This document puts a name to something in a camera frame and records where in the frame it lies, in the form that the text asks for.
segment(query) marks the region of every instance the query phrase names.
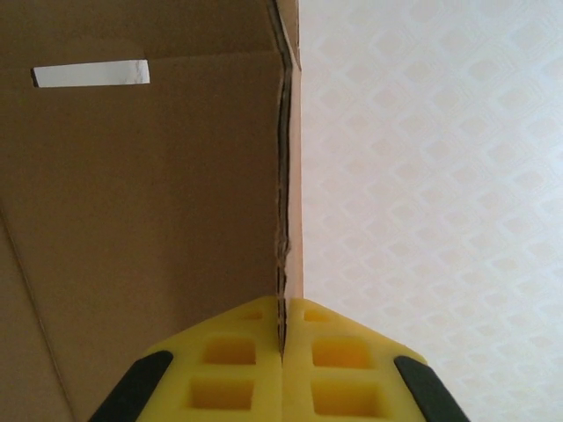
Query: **square hole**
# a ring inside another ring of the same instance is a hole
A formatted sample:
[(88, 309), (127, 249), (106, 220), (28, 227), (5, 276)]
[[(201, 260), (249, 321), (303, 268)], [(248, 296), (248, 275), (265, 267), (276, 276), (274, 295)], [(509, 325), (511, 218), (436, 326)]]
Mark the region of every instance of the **square hole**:
[(322, 416), (388, 418), (388, 404), (376, 384), (316, 380), (311, 383), (315, 413)]
[(249, 411), (252, 407), (252, 380), (194, 378), (190, 382), (187, 407)]
[(360, 338), (317, 338), (313, 341), (312, 353), (316, 367), (373, 367), (368, 345)]
[(203, 353), (203, 363), (218, 365), (255, 365), (256, 345), (249, 338), (211, 338)]
[(307, 309), (303, 314), (303, 319), (310, 323), (327, 323), (330, 321), (327, 314), (314, 309)]

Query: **white wall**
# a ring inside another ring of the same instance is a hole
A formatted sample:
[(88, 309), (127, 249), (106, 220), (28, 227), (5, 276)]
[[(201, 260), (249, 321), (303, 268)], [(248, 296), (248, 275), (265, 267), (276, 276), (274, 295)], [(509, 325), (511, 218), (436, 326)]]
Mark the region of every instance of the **white wall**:
[(305, 294), (563, 420), (563, 2), (301, 0)]

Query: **cardboard edge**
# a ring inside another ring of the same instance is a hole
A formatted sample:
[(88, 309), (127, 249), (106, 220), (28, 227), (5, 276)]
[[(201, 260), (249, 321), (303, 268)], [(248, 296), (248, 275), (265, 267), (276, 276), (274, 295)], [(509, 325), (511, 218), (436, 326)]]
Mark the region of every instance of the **cardboard edge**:
[(270, 15), (274, 36), (283, 65), (281, 83), (280, 111), (278, 119), (278, 232), (276, 236), (277, 282), (276, 295), (278, 300), (278, 338), (280, 352), (283, 356), (285, 346), (288, 293), (299, 294), (303, 291), (303, 266), (300, 258), (302, 252), (301, 207), (300, 197), (300, 157), (293, 155), (292, 148), (299, 152), (298, 136), (292, 140), (292, 117), (298, 114), (292, 111), (292, 105), (298, 104), (298, 91), (294, 92), (294, 72), (298, 71), (296, 58), (292, 54), (289, 36), (283, 24), (279, 4), (269, 0), (267, 8)]

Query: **yellow plastic object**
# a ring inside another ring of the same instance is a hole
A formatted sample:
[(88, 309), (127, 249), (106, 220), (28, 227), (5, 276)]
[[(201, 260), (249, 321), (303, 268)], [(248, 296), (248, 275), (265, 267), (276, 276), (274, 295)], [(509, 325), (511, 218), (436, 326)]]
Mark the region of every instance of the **yellow plastic object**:
[(289, 306), (284, 422), (424, 422), (393, 359), (411, 349), (305, 299)]
[(154, 345), (173, 361), (138, 422), (281, 422), (277, 301), (264, 297)]
[[(425, 421), (394, 362), (401, 356), (426, 364), (419, 354), (293, 299), (282, 362), (277, 317), (276, 298), (264, 297), (154, 345), (92, 421)], [(144, 366), (154, 357), (151, 362), (163, 358), (167, 366)], [(444, 403), (423, 404), (433, 411)]]

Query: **corrugated cardboard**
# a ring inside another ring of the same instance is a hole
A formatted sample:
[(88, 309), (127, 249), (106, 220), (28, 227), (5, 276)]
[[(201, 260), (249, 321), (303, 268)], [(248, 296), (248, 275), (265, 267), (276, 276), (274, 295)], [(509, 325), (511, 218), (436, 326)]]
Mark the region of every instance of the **corrugated cardboard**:
[[(12, 420), (84, 420), (147, 346), (285, 286), (298, 69), (277, 19), (267, 0), (0, 4)], [(33, 87), (36, 66), (139, 58), (150, 84)]]

